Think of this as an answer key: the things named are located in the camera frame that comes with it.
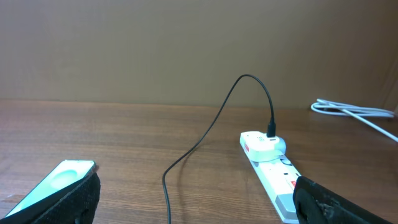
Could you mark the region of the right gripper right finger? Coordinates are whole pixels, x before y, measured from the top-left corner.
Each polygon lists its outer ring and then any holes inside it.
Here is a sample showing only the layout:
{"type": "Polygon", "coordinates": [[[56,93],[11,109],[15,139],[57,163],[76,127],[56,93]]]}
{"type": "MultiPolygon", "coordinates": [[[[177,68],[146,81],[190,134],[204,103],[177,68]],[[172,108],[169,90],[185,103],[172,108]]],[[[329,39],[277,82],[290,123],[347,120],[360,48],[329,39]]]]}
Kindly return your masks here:
{"type": "Polygon", "coordinates": [[[392,224],[304,176],[293,201],[300,224],[392,224]]]}

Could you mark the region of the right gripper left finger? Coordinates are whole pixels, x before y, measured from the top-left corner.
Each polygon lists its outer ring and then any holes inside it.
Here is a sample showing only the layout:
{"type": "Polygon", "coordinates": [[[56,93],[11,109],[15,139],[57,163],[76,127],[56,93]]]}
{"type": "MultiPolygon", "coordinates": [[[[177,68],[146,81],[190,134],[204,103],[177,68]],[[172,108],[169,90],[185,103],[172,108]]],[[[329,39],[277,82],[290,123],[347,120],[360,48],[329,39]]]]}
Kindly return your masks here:
{"type": "Polygon", "coordinates": [[[1,224],[92,224],[100,200],[96,170],[61,189],[42,180],[4,218],[1,224]]]}

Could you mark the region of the blue screen smartphone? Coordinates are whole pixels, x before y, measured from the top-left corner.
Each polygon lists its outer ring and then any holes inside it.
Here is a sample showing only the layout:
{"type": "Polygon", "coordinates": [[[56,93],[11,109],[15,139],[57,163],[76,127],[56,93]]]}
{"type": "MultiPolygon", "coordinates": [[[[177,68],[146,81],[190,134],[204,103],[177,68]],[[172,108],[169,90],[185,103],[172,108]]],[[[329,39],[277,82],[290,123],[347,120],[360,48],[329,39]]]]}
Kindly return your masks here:
{"type": "Polygon", "coordinates": [[[95,161],[64,160],[31,190],[7,215],[11,216],[59,190],[84,178],[95,167],[95,161]]]}

